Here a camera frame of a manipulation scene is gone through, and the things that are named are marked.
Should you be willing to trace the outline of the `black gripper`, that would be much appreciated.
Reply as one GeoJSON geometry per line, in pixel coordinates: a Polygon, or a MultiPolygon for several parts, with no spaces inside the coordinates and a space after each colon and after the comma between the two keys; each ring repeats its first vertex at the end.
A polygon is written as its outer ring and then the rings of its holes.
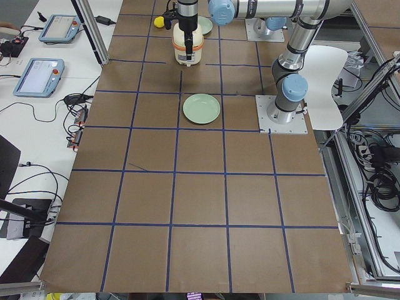
{"type": "Polygon", "coordinates": [[[193,32],[198,28],[198,0],[168,1],[163,13],[164,27],[171,29],[172,20],[178,20],[184,32],[186,60],[193,56],[193,32]]]}

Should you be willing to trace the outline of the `green plate near arm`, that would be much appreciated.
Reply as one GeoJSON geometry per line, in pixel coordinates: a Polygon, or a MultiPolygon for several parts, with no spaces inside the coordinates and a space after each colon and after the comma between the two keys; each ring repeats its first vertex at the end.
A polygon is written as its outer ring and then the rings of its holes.
{"type": "Polygon", "coordinates": [[[203,16],[198,16],[197,23],[200,25],[203,35],[209,34],[213,28],[212,21],[203,16]]]}
{"type": "Polygon", "coordinates": [[[209,94],[193,94],[183,104],[183,113],[196,124],[208,124],[218,118],[221,106],[218,100],[209,94]]]}

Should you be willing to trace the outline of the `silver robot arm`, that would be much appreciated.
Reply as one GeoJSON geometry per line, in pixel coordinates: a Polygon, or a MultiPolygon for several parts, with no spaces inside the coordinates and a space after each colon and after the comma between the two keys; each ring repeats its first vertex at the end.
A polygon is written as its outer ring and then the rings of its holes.
{"type": "MultiPolygon", "coordinates": [[[[209,1],[207,8],[212,21],[220,26],[229,24],[235,18],[308,16],[320,20],[328,18],[332,1],[209,1]]],[[[184,33],[184,50],[189,61],[193,56],[193,32],[198,28],[198,2],[177,1],[163,13],[164,26],[171,28],[177,20],[184,33]]]]}
{"type": "Polygon", "coordinates": [[[308,92],[308,82],[299,70],[321,24],[340,15],[350,5],[351,1],[275,1],[268,6],[270,16],[297,19],[286,50],[272,65],[277,96],[268,113],[274,122],[289,123],[308,92]]]}

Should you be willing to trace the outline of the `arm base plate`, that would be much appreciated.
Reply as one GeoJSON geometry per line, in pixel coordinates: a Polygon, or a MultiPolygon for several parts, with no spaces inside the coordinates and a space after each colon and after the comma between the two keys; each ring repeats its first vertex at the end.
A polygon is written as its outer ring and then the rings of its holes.
{"type": "Polygon", "coordinates": [[[253,18],[245,20],[248,41],[283,43],[285,17],[253,18]]]}
{"type": "Polygon", "coordinates": [[[307,134],[307,126],[300,104],[293,112],[276,107],[275,96],[256,95],[259,132],[265,134],[307,134]]]}

